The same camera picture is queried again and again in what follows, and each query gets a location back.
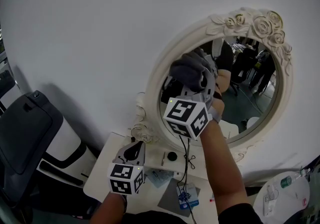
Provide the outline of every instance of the sleeve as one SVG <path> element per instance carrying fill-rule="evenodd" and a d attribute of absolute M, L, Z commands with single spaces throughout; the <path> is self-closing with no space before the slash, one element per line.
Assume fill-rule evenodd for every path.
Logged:
<path fill-rule="evenodd" d="M 223 42 L 223 46 L 221 49 L 221 54 L 216 58 L 216 66 L 218 69 L 224 69 L 231 72 L 232 64 L 234 63 L 233 58 L 234 53 L 232 52 L 232 48 L 226 42 Z"/>
<path fill-rule="evenodd" d="M 218 216 L 219 224 L 252 223 L 262 224 L 253 207 L 248 203 L 240 203 L 225 209 Z"/>

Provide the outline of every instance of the carved rose decoration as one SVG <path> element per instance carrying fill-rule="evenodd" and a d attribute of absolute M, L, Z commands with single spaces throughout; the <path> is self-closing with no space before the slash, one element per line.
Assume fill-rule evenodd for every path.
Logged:
<path fill-rule="evenodd" d="M 143 92 L 137 94 L 136 99 L 136 118 L 134 126 L 131 130 L 131 136 L 135 137 L 136 140 L 141 140 L 145 143 L 153 143 L 159 140 L 154 130 L 151 128 L 146 118 L 144 110 L 144 96 Z"/>
<path fill-rule="evenodd" d="M 243 25 L 246 19 L 243 14 L 238 14 L 235 16 L 235 20 L 238 25 Z"/>
<path fill-rule="evenodd" d="M 281 17 L 274 11 L 240 8 L 227 16 L 211 15 L 212 23 L 206 27 L 206 34 L 212 36 L 246 36 L 261 39 L 270 46 L 285 65 L 287 75 L 291 67 L 291 46 L 285 42 Z"/>
<path fill-rule="evenodd" d="M 279 47 L 285 42 L 284 31 L 279 31 L 270 36 L 268 44 L 273 47 Z"/>
<path fill-rule="evenodd" d="M 275 29 L 280 29 L 283 27 L 281 17 L 274 11 L 269 11 L 267 17 L 270 19 Z"/>
<path fill-rule="evenodd" d="M 252 28 L 254 32 L 262 39 L 268 37 L 272 33 L 272 24 L 265 17 L 255 18 Z"/>

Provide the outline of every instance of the white cube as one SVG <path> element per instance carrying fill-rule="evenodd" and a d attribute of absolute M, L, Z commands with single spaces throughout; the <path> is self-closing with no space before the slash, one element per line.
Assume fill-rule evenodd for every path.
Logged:
<path fill-rule="evenodd" d="M 194 140 L 209 122 L 204 102 L 179 98 L 169 99 L 163 118 L 175 134 Z"/>
<path fill-rule="evenodd" d="M 112 193 L 137 194 L 144 182 L 143 166 L 110 163 L 108 168 L 108 183 Z"/>

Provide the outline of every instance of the white wall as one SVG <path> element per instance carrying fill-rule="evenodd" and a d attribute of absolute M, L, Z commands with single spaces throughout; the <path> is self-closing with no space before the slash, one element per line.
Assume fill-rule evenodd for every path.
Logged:
<path fill-rule="evenodd" d="M 17 79 L 45 92 L 83 139 L 101 147 L 111 131 L 131 125 L 136 93 L 169 41 L 242 6 L 282 15 L 295 73 L 288 108 L 241 170 L 305 165 L 320 153 L 319 0 L 0 0 L 0 18 Z"/>

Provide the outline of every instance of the black knob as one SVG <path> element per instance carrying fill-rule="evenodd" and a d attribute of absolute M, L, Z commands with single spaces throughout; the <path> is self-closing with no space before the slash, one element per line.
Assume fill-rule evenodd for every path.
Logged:
<path fill-rule="evenodd" d="M 39 96 L 39 91 L 38 90 L 36 90 L 34 93 L 33 93 L 33 98 L 37 98 L 38 96 Z"/>
<path fill-rule="evenodd" d="M 178 158 L 175 152 L 170 152 L 167 157 L 170 161 L 175 161 Z"/>

